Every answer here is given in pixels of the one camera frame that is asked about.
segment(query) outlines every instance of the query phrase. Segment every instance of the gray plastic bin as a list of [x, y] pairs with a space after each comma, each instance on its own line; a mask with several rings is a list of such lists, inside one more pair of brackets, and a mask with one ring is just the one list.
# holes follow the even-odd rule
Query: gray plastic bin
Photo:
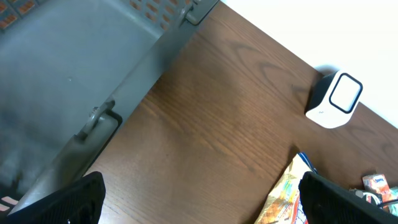
[[80, 178], [217, 2], [0, 0], [0, 217]]

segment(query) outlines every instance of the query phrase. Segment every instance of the white device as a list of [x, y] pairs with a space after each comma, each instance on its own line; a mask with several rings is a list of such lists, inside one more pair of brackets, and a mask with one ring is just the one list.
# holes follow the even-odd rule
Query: white device
[[323, 77], [313, 90], [305, 115], [324, 128], [337, 128], [352, 117], [362, 83], [340, 70]]

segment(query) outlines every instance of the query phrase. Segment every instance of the wooden table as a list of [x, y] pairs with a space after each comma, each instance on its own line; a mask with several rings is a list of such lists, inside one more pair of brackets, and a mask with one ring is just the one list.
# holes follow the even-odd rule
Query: wooden table
[[318, 78], [219, 4], [90, 169], [101, 223], [254, 223], [298, 151], [342, 187], [375, 171], [398, 185], [396, 128], [362, 104], [336, 129], [305, 117]]

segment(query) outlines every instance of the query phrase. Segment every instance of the black square outline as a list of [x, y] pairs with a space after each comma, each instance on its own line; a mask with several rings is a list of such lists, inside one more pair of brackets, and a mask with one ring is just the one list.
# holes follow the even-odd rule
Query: black square outline
[[[358, 94], [356, 95], [356, 98], [355, 98], [355, 100], [354, 100], [354, 103], [353, 103], [353, 105], [351, 106], [351, 109], [349, 109], [349, 111], [345, 111], [345, 110], [341, 109], [339, 106], [335, 105], [335, 104], [331, 101], [331, 96], [333, 96], [333, 93], [334, 93], [335, 90], [336, 90], [336, 87], [337, 87], [338, 82], [340, 82], [341, 78], [342, 78], [344, 75], [347, 76], [348, 78], [352, 79], [352, 81], [358, 83], [359, 86], [361, 87], [361, 89], [359, 90]], [[329, 103], [330, 103], [331, 105], [333, 105], [335, 108], [341, 110], [342, 112], [344, 112], [344, 113], [346, 113], [346, 114], [349, 114], [349, 113], [351, 113], [351, 112], [353, 111], [354, 106], [355, 106], [356, 102], [358, 101], [359, 96], [360, 96], [361, 93], [362, 93], [362, 90], [363, 90], [363, 86], [362, 86], [362, 83], [361, 83], [360, 81], [356, 80], [354, 77], [352, 77], [351, 75], [348, 75], [347, 73], [343, 73], [343, 74], [340, 75], [340, 77], [338, 77], [338, 80], [337, 80], [337, 82], [336, 82], [336, 85], [335, 85], [335, 87], [333, 88], [333, 91], [330, 93], [330, 96], [329, 96]]]

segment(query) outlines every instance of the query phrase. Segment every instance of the black object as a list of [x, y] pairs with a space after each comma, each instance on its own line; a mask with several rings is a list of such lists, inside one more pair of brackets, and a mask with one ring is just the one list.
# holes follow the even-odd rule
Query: black object
[[398, 223], [398, 217], [367, 203], [313, 172], [304, 174], [298, 189], [309, 224]]
[[64, 189], [9, 215], [2, 223], [96, 224], [105, 199], [100, 172], [92, 172]]

